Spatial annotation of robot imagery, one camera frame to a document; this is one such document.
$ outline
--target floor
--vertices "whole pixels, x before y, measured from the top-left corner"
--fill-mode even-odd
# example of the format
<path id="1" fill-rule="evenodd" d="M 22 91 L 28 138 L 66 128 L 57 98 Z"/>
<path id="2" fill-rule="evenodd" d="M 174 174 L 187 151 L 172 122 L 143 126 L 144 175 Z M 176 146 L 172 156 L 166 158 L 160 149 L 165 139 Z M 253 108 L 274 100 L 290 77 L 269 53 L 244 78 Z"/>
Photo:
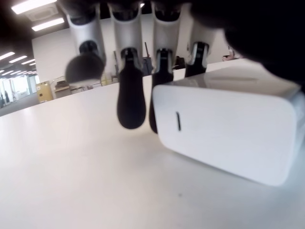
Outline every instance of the floor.
<path id="1" fill-rule="evenodd" d="M 0 117 L 39 104 L 36 93 L 0 108 Z"/>

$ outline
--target white wall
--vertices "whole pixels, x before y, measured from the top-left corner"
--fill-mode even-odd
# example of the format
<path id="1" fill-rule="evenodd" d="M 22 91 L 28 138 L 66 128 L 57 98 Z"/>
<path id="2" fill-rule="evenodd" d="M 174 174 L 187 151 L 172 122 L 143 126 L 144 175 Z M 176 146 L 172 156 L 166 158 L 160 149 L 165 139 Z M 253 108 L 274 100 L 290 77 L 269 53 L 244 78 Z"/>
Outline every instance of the white wall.
<path id="1" fill-rule="evenodd" d="M 35 76 L 31 76 L 29 77 L 30 80 L 30 88 L 32 89 L 32 93 L 36 93 L 37 89 L 36 89 L 36 80 L 35 80 Z"/>
<path id="2" fill-rule="evenodd" d="M 13 102 L 13 92 L 11 91 L 10 80 L 9 79 L 3 80 L 3 86 L 4 86 L 4 90 L 8 93 L 10 102 Z"/>
<path id="3" fill-rule="evenodd" d="M 4 97 L 4 91 L 5 89 L 3 85 L 3 79 L 0 79 L 0 93 L 3 95 L 3 97 Z"/>
<path id="4" fill-rule="evenodd" d="M 115 59 L 113 54 L 113 51 L 115 51 L 115 39 L 111 19 L 101 20 L 101 27 L 107 56 L 105 72 L 115 75 Z M 179 45 L 177 49 L 177 55 L 180 57 L 186 58 L 188 56 L 186 47 L 189 39 L 190 28 L 190 19 L 184 17 L 181 21 Z M 153 54 L 152 31 L 152 14 L 142 15 L 143 56 L 146 56 L 144 42 L 147 43 L 150 56 Z M 68 62 L 76 55 L 76 48 L 74 47 L 69 29 L 33 39 L 32 45 L 36 59 L 36 67 L 41 82 L 52 81 L 53 79 L 63 76 Z M 208 59 L 208 63 L 220 62 L 222 61 L 221 57 L 227 54 L 228 49 L 223 34 L 219 31 L 217 32 L 214 46 L 212 48 L 212 54 Z"/>

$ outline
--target black slot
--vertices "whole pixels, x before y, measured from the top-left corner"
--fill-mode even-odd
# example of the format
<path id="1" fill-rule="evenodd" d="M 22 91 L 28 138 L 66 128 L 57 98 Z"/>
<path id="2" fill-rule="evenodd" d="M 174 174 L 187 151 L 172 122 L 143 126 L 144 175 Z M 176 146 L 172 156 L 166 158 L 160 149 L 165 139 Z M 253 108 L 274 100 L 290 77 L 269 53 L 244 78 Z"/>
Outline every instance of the black slot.
<path id="1" fill-rule="evenodd" d="M 91 9 L 90 12 L 86 13 L 84 16 L 71 17 L 71 22 L 74 25 L 86 25 L 95 19 L 96 11 L 95 8 Z"/>
<path id="2" fill-rule="evenodd" d="M 139 9 L 127 9 L 120 12 L 113 12 L 113 17 L 118 21 L 131 21 L 135 19 L 139 14 Z"/>
<path id="3" fill-rule="evenodd" d="M 185 69 L 185 77 L 191 77 L 194 75 L 203 74 L 206 71 L 206 67 L 203 66 L 203 59 L 206 58 L 204 55 L 204 50 L 207 49 L 209 51 L 209 45 L 203 42 L 198 42 L 197 51 L 193 55 L 195 55 L 195 62 L 193 65 L 186 65 Z"/>
<path id="4" fill-rule="evenodd" d="M 94 41 L 86 41 L 80 45 L 80 54 L 93 52 L 96 55 L 99 55 L 97 45 Z"/>
<path id="5" fill-rule="evenodd" d="M 161 21 L 176 21 L 180 17 L 181 5 L 169 7 L 162 3 L 155 2 L 155 15 Z"/>
<path id="6" fill-rule="evenodd" d="M 178 121 L 178 130 L 181 131 L 181 123 L 180 123 L 180 114 L 179 112 L 176 112 L 177 115 L 177 121 Z"/>

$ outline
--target desk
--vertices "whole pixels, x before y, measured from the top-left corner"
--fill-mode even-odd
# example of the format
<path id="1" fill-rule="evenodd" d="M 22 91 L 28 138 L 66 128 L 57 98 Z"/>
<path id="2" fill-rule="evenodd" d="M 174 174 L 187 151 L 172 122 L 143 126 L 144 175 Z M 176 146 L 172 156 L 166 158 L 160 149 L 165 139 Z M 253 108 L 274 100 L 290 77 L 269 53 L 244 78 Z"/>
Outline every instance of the desk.
<path id="1" fill-rule="evenodd" d="M 251 65 L 209 69 L 240 64 Z M 149 76 L 144 90 L 149 101 Z M 2 229 L 305 227 L 304 153 L 284 186 L 263 186 L 164 148 L 147 120 L 123 129 L 117 93 L 112 84 L 0 118 Z"/>
<path id="2" fill-rule="evenodd" d="M 58 88 L 58 89 L 54 90 L 54 92 L 55 92 L 55 95 L 56 95 L 56 98 L 57 98 L 57 99 L 72 94 L 72 92 L 71 92 L 71 90 L 70 90 L 70 86 Z"/>

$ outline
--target air vent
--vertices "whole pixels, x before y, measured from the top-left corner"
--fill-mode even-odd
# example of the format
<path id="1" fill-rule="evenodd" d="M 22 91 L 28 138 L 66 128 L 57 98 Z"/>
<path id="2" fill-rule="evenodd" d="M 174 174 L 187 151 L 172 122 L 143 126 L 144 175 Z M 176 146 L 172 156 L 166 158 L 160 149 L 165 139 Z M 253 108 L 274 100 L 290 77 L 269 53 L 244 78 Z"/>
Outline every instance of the air vent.
<path id="1" fill-rule="evenodd" d="M 26 13 L 27 17 L 31 21 L 44 20 L 44 19 L 50 18 L 56 14 L 58 14 L 58 10 L 54 3 L 48 4 L 45 6 L 41 6 L 39 8 L 36 8 L 36 9 L 31 10 L 28 13 Z"/>

